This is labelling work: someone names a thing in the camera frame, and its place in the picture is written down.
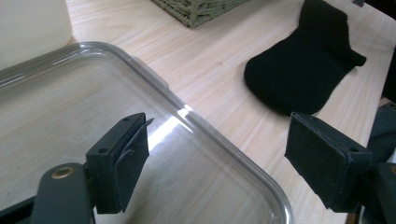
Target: black cloth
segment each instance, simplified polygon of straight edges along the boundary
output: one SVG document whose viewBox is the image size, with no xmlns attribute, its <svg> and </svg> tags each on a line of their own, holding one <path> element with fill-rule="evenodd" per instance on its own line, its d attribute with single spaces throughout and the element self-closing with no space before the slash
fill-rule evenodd
<svg viewBox="0 0 396 224">
<path fill-rule="evenodd" d="M 341 79 L 366 58 L 351 49 L 347 14 L 322 0 L 305 0 L 298 28 L 247 62 L 247 87 L 287 116 L 319 111 Z"/>
</svg>

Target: clear plastic container lid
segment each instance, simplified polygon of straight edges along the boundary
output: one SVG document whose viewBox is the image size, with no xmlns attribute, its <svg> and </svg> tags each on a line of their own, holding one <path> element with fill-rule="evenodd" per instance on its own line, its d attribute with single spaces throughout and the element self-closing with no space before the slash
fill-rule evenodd
<svg viewBox="0 0 396 224">
<path fill-rule="evenodd" d="M 280 186 L 139 60 L 81 43 L 0 71 L 0 210 L 145 112 L 150 156 L 125 214 L 98 223 L 293 223 Z"/>
</svg>

